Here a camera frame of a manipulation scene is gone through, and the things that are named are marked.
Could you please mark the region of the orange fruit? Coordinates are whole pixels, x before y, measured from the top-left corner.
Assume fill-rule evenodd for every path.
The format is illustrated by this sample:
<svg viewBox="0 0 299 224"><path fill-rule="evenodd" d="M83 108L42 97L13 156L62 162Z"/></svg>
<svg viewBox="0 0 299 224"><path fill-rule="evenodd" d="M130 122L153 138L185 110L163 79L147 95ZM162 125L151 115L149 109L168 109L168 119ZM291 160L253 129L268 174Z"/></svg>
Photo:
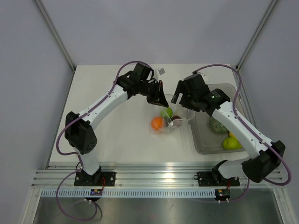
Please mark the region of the orange fruit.
<svg viewBox="0 0 299 224"><path fill-rule="evenodd" d="M161 116L154 117L150 124L152 129L155 131L159 131L165 127L164 119Z"/></svg>

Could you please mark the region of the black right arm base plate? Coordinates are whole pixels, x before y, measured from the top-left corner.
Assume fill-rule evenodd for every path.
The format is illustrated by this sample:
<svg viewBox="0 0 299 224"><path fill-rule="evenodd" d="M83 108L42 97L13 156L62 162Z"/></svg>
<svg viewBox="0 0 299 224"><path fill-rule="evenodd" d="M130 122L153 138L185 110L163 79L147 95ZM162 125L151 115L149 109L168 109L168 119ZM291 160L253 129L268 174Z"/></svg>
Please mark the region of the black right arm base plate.
<svg viewBox="0 0 299 224"><path fill-rule="evenodd" d="M215 176L212 171L199 171L193 176L198 181L200 187L238 187L240 181L238 177L225 179Z"/></svg>

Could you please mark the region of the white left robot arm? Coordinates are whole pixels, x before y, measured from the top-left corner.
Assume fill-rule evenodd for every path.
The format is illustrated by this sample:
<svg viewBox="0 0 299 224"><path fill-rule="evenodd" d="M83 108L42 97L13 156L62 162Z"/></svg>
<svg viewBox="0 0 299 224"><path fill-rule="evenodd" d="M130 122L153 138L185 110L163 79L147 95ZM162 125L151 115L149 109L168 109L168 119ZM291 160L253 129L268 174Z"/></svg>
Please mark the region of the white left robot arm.
<svg viewBox="0 0 299 224"><path fill-rule="evenodd" d="M168 107L159 72L148 64L136 61L133 70L124 75L119 72L110 90L80 113L66 116L64 137L78 154L85 173L85 181L97 185L101 180L101 168L95 156L98 142L95 129L117 106L132 96L142 95L151 105Z"/></svg>

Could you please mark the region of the green netted melon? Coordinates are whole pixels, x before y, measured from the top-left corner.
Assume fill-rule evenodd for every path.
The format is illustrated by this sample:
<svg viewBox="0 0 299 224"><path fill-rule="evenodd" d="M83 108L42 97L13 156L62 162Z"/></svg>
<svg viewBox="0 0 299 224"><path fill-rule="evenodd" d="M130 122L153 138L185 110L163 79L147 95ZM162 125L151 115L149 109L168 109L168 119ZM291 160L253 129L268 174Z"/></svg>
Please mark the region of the green netted melon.
<svg viewBox="0 0 299 224"><path fill-rule="evenodd" d="M210 117L208 121L211 129L216 133L227 133L228 129L214 117Z"/></svg>

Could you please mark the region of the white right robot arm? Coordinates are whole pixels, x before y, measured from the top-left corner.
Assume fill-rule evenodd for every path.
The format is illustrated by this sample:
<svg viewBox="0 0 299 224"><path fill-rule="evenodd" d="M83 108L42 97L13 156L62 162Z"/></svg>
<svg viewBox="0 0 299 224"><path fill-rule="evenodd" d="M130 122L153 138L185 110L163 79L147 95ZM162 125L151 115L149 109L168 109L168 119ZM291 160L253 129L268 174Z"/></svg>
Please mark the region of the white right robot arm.
<svg viewBox="0 0 299 224"><path fill-rule="evenodd" d="M246 150L247 158L225 160L213 167L214 183L223 185L229 178L243 176L259 183L280 165L285 151L283 142L273 142L261 134L236 111L227 94L221 89L211 91L200 74L180 80L171 102L195 112L206 112L223 124Z"/></svg>

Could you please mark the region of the clear zip top bag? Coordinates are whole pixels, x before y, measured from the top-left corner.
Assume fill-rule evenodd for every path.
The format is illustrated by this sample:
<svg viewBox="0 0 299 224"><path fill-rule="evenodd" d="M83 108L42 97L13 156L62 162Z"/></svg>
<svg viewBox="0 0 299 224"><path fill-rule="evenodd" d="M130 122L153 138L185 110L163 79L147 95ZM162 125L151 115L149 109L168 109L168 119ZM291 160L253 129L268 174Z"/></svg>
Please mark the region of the clear zip top bag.
<svg viewBox="0 0 299 224"><path fill-rule="evenodd" d="M179 104L179 102L181 100L180 96L179 96L179 98L178 98L178 100L175 104L173 104L171 102L171 99L172 99L173 95L166 94L165 97L166 97L166 100L167 100L168 105L169 105L168 108L171 108L172 111L173 111L173 116L178 115L178 116L181 117L181 119L183 121L182 126L188 124L195 117L195 111L184 108ZM150 116L151 119L150 119L150 122L149 122L149 131L151 133L166 134L166 133L171 133L174 130L180 128L180 127L174 127L170 118L163 118L164 122L165 122L165 127L163 129L159 130L159 131L153 130L152 127L151 127L151 124L150 124L152 119L156 116L160 116L160 111L162 109L164 109L165 107L157 106L157 105L154 105L152 107L153 107L153 109L152 109L152 112L151 112L151 116Z"/></svg>

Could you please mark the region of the dark red passion fruit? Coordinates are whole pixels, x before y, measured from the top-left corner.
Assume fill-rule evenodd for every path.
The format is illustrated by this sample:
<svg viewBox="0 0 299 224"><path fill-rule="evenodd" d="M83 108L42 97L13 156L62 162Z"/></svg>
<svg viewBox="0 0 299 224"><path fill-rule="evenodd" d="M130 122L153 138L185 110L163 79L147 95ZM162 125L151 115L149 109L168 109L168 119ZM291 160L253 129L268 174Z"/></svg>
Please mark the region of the dark red passion fruit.
<svg viewBox="0 0 299 224"><path fill-rule="evenodd" d="M181 117L178 116L178 115L174 115L171 118L171 121L172 121L172 124L173 124L174 127L180 127L180 126L182 126L182 123L183 123Z"/></svg>

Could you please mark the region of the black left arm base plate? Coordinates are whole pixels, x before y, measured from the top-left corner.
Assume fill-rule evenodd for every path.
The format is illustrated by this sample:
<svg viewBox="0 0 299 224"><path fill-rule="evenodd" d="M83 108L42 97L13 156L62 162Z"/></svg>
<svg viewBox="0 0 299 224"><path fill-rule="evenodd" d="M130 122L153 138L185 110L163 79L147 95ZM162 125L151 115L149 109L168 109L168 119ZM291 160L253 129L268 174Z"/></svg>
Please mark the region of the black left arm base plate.
<svg viewBox="0 0 299 224"><path fill-rule="evenodd" d="M85 171L76 173L74 186L79 187L113 187L115 185L116 172L101 171L94 175L88 175Z"/></svg>

